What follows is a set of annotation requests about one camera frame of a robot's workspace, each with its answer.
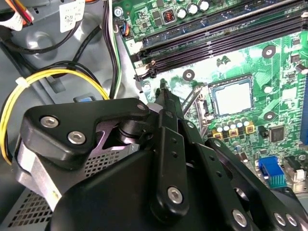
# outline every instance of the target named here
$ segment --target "yellow wire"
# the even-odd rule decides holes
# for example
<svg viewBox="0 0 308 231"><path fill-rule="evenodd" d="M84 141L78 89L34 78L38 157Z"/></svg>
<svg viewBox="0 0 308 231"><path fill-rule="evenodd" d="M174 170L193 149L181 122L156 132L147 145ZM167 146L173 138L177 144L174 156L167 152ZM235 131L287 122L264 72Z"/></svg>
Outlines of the yellow wire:
<svg viewBox="0 0 308 231"><path fill-rule="evenodd" d="M73 74L76 75L86 81L88 81L95 89L97 89L99 91L99 93L103 96L103 98L105 100L109 100L108 94L106 93L106 91L98 84L96 83L93 79L91 79L90 77L88 77L87 75L77 72L77 71L73 71L73 70L67 70L67 69L52 69L52 70L46 70L46 71L41 71L41 72L37 72L31 76L29 76L28 78L26 78L26 81L28 83L28 85L31 85L32 83L45 78L45 77L49 77L51 75L56 75L56 74ZM0 149L1 149L1 153L3 158L5 159L5 161L11 165L10 160L7 157L7 153L5 151L5 133L7 130L7 126L8 126L8 122L13 110L13 107L18 99L18 97L20 96L20 94L26 89L26 86L24 85L18 85L10 94L4 109L3 109L3 113L1 115L1 121L0 121Z"/></svg>

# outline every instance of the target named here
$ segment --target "bolt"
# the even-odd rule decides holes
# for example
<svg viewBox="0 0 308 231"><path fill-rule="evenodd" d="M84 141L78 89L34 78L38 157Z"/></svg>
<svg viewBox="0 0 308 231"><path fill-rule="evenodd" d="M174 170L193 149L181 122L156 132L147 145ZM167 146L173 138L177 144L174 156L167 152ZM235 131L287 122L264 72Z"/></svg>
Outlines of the bolt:
<svg viewBox="0 0 308 231"><path fill-rule="evenodd" d="M221 146L221 144L219 143L219 141L214 141L214 143L215 143L218 147Z"/></svg>
<svg viewBox="0 0 308 231"><path fill-rule="evenodd" d="M279 224L281 224L282 226L285 226L285 221L279 213L274 213L274 216Z"/></svg>
<svg viewBox="0 0 308 231"><path fill-rule="evenodd" d="M237 209L232 211L232 215L235 219L235 221L242 227L246 227L247 226L247 220L244 217L244 215Z"/></svg>
<svg viewBox="0 0 308 231"><path fill-rule="evenodd" d="M187 122L187 125L190 127L190 128L193 128L194 127L194 125L193 125L193 123L191 123L191 122Z"/></svg>
<svg viewBox="0 0 308 231"><path fill-rule="evenodd" d="M145 107L144 107L142 104L138 104L137 107L138 107L140 110L143 110L143 111L145 110Z"/></svg>
<svg viewBox="0 0 308 231"><path fill-rule="evenodd" d="M168 188L168 197L175 204L181 204L183 201L183 196L180 190L175 187Z"/></svg>
<svg viewBox="0 0 308 231"><path fill-rule="evenodd" d="M40 119L40 123L46 128L55 128L59 125L59 121L52 116L45 116Z"/></svg>
<svg viewBox="0 0 308 231"><path fill-rule="evenodd" d="M288 221L291 223L291 225L293 225L295 227L297 226L296 220L294 220L294 218L290 214L286 214L286 217L287 217Z"/></svg>
<svg viewBox="0 0 308 231"><path fill-rule="evenodd" d="M86 137L80 131L72 131L67 136L68 140L73 144L83 144L86 141Z"/></svg>
<svg viewBox="0 0 308 231"><path fill-rule="evenodd" d="M124 14L122 7L119 7L119 6L115 7L114 14L118 18L122 17Z"/></svg>

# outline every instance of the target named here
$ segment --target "black plastic part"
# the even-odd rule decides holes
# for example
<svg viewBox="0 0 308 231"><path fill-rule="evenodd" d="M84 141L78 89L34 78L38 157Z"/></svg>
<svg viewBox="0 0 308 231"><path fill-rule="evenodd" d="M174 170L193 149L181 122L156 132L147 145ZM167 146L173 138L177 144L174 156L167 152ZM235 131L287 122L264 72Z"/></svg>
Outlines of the black plastic part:
<svg viewBox="0 0 308 231"><path fill-rule="evenodd" d="M142 105L144 110L138 108L138 104ZM149 113L148 107L134 98L38 106L26 111L20 134L29 150L61 167L76 169L83 165L94 148L98 123L110 120L115 123L125 119L142 120ZM40 120L44 116L57 118L59 125L55 128L42 126ZM72 144L67 138L72 131L82 132L86 137L85 143Z"/></svg>

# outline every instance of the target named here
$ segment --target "blue connector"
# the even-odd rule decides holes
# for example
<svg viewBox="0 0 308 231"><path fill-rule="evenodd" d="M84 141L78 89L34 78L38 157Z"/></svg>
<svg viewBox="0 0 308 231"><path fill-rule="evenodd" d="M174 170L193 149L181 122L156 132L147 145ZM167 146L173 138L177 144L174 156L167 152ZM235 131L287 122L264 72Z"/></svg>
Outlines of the blue connector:
<svg viewBox="0 0 308 231"><path fill-rule="evenodd" d="M271 188L286 186L284 172L277 160L275 156L259 159L259 169Z"/></svg>

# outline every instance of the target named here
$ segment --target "black wire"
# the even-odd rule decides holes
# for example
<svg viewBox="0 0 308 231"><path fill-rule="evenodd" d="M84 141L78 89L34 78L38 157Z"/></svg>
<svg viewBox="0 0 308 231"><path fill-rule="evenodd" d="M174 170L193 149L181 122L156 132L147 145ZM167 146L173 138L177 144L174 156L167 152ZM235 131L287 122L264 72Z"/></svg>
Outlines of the black wire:
<svg viewBox="0 0 308 231"><path fill-rule="evenodd" d="M113 99L115 97L115 93L116 93L115 90L116 90L116 83L117 83L117 76L118 76L118 66L117 66L117 63L116 63L115 51L112 48L112 43L111 43L111 39L110 39L110 36L109 36L108 14L109 14L108 1L105 1L104 2L104 10L103 10L103 37L104 37L106 46L107 46L108 51L109 51L109 55L110 55L111 63L112 63L112 69L113 69L113 76L112 76L112 82L111 82L110 94L109 94L110 99Z"/></svg>
<svg viewBox="0 0 308 231"><path fill-rule="evenodd" d="M11 39L3 41L2 43L7 46L10 50L14 51L14 52L18 52L18 53L22 53L22 54L43 54L43 53L47 53L50 51L53 51L57 48L59 48L60 46L62 46L66 41L68 41L76 32L76 30L78 29L79 25L81 22L77 22L74 29L70 30L70 32L65 36L65 38L60 41L59 43L52 45L50 47L46 47L43 49L28 49L28 48L24 48L21 46L16 45L15 43L13 43L13 41Z"/></svg>
<svg viewBox="0 0 308 231"><path fill-rule="evenodd" d="M21 15L21 17L25 20L27 25L31 25L31 22L28 20L28 18L25 16L24 12L20 8L20 6L15 2L15 0L11 0L12 5L15 7L16 11Z"/></svg>

